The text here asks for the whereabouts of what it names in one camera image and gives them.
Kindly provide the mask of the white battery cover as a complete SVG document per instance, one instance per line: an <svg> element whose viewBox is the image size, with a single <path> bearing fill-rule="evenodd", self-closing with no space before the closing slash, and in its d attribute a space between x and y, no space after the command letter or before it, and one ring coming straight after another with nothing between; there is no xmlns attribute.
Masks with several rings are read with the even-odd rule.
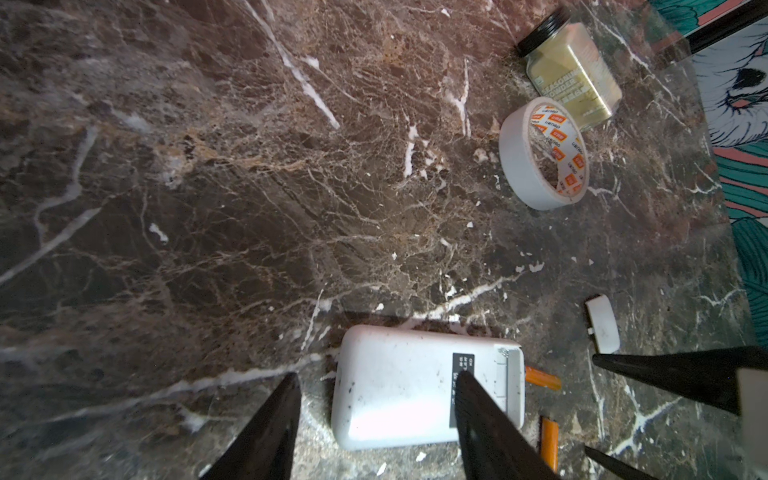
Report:
<svg viewBox="0 0 768 480"><path fill-rule="evenodd" d="M605 295L599 295L585 303L591 323L597 351L600 354L613 354L620 349L620 336L616 317Z"/></svg>

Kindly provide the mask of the white red remote control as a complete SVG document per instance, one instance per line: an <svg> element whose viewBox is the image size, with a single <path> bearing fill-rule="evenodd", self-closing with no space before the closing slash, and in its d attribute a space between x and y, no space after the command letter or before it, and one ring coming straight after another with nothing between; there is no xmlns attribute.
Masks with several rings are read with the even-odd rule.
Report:
<svg viewBox="0 0 768 480"><path fill-rule="evenodd" d="M505 339L356 325L340 347L331 424L347 450L455 442L455 384L468 371L512 423L525 416L521 346Z"/></svg>

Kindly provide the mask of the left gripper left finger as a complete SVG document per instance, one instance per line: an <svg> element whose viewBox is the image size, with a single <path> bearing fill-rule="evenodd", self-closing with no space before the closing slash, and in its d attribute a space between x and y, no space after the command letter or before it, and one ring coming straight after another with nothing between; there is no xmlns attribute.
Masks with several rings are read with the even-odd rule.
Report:
<svg viewBox="0 0 768 480"><path fill-rule="evenodd" d="M201 479L290 479L301 399L299 377L288 373Z"/></svg>

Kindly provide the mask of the orange battery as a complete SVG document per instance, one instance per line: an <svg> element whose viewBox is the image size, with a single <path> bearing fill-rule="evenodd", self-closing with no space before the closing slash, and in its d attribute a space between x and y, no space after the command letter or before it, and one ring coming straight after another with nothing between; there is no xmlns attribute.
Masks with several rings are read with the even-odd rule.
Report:
<svg viewBox="0 0 768 480"><path fill-rule="evenodd" d="M525 380L530 384L544 387L552 391L560 391L562 389L562 381L559 377L528 365L525 366Z"/></svg>
<svg viewBox="0 0 768 480"><path fill-rule="evenodd" d="M558 423L542 416L540 419L540 457L553 472L557 472L559 466L559 435Z"/></svg>

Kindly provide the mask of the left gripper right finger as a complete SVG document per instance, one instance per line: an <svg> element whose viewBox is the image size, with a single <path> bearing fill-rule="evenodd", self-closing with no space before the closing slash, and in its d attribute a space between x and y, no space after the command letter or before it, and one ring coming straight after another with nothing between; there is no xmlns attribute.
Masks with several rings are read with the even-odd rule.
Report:
<svg viewBox="0 0 768 480"><path fill-rule="evenodd" d="M467 371L456 381L455 416L468 479L558 478Z"/></svg>

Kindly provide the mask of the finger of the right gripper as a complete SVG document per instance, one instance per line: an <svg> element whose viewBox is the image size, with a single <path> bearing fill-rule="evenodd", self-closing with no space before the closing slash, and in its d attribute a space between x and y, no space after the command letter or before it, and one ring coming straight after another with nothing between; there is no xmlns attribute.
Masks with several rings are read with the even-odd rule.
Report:
<svg viewBox="0 0 768 480"><path fill-rule="evenodd" d="M654 476L589 446L584 446L584 452L589 459L623 480L658 480Z"/></svg>
<svg viewBox="0 0 768 480"><path fill-rule="evenodd" d="M767 351L741 346L668 355L594 354L592 363L615 374L735 415L741 414L737 372L767 369Z"/></svg>

